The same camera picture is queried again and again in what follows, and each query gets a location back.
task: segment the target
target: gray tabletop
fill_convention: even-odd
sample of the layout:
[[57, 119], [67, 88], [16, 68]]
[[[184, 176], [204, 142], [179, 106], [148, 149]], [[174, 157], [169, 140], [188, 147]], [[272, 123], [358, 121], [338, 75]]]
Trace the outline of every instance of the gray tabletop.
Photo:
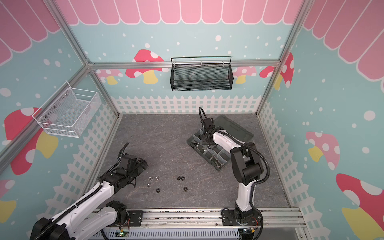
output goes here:
[[[215, 119], [220, 114], [207, 116]], [[255, 136], [251, 140], [271, 166], [269, 179], [255, 188], [256, 207], [288, 207], [283, 188], [254, 114], [225, 114]], [[234, 207], [238, 182], [229, 162], [218, 172], [186, 140], [201, 128], [198, 114], [124, 115], [100, 172], [115, 162], [121, 147], [141, 157], [149, 167], [137, 178], [137, 187], [128, 185], [112, 198], [127, 208]], [[149, 181], [158, 176], [159, 180]]]

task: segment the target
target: white picket fence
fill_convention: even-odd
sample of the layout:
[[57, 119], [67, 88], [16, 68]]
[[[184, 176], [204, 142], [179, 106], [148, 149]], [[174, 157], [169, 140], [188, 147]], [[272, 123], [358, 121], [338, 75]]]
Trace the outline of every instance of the white picket fence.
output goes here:
[[243, 96], [239, 98], [235, 96], [231, 98], [230, 96], [223, 98], [222, 96], [215, 98], [212, 96], [208, 98], [204, 96], [200, 98], [153, 98], [152, 96], [147, 99], [142, 97], [134, 97], [133, 99], [127, 97], [123, 99], [119, 97], [115, 99], [112, 97], [113, 103], [120, 113], [127, 114], [162, 114], [162, 113], [197, 113], [199, 107], [202, 107], [206, 113], [254, 113], [256, 112], [262, 97], [258, 96], [254, 98], [246, 98]]
[[83, 137], [84, 143], [78, 145], [79, 153], [73, 154], [73, 163], [67, 164], [67, 174], [60, 175], [63, 180], [61, 185], [53, 187], [55, 196], [45, 201], [48, 208], [44, 213], [37, 215], [38, 219], [42, 217], [49, 219], [80, 198], [79, 194], [83, 191], [89, 173], [96, 164], [115, 119], [108, 105], [102, 104], [101, 107], [100, 116], [96, 116], [92, 128], [87, 129], [88, 136]]
[[267, 143], [272, 149], [272, 156], [280, 172], [283, 184], [288, 189], [288, 196], [293, 202], [294, 207], [301, 208], [304, 220], [308, 230], [314, 240], [329, 240], [330, 230], [321, 224], [321, 212], [314, 208], [315, 198], [310, 197], [307, 190], [308, 185], [302, 181], [302, 172], [298, 172], [297, 164], [292, 159], [293, 152], [288, 150], [289, 144], [284, 141], [285, 135], [281, 134], [281, 127], [278, 127], [278, 121], [275, 120], [275, 114], [272, 114], [273, 108], [266, 102], [260, 112], [262, 127], [266, 133]]

